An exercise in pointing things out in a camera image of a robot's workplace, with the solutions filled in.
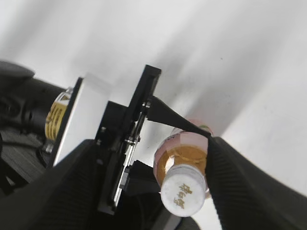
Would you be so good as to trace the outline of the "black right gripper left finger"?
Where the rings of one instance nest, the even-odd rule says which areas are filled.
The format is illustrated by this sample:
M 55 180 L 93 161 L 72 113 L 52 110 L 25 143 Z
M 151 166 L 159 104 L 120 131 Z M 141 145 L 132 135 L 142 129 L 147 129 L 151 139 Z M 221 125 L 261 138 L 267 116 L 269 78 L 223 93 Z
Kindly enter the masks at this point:
M 84 140 L 40 178 L 0 201 L 2 230 L 105 230 L 97 206 L 111 151 Z

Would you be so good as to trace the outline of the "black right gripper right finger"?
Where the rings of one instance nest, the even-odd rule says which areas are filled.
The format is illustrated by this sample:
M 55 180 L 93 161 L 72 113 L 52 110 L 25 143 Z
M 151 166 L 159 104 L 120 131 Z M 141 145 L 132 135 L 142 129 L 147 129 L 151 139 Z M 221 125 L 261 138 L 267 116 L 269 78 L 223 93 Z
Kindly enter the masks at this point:
M 275 180 L 220 137 L 208 140 L 207 184 L 224 230 L 305 230 L 306 196 Z

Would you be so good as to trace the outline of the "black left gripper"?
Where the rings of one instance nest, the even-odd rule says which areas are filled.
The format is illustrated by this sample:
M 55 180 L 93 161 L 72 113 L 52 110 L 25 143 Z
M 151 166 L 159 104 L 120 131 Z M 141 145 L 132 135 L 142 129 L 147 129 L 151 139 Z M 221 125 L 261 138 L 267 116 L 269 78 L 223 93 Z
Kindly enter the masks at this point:
M 186 132 L 211 137 L 211 133 L 194 125 L 168 107 L 159 98 L 152 96 L 161 70 L 145 66 L 139 83 L 128 106 L 108 101 L 95 140 L 98 152 L 97 210 L 113 215 L 117 208 L 124 173 L 127 179 L 124 192 L 128 196 L 159 193 L 153 168 L 135 161 L 129 166 L 140 132 L 147 119 L 156 123 L 179 128 Z

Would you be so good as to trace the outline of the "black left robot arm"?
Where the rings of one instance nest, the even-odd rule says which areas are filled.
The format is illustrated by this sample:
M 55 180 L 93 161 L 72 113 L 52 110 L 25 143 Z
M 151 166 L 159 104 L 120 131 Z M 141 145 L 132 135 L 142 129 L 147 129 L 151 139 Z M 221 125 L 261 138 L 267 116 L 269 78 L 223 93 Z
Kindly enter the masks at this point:
M 0 212 L 33 217 L 94 217 L 132 212 L 142 195 L 179 217 L 198 212 L 210 190 L 205 176 L 209 130 L 154 96 L 161 70 L 145 66 L 130 104 L 109 87 L 79 78 L 64 89 L 22 66 L 0 64 L 0 126 L 52 142 L 46 171 L 27 182 L 0 164 Z M 124 198 L 130 198 L 125 206 Z

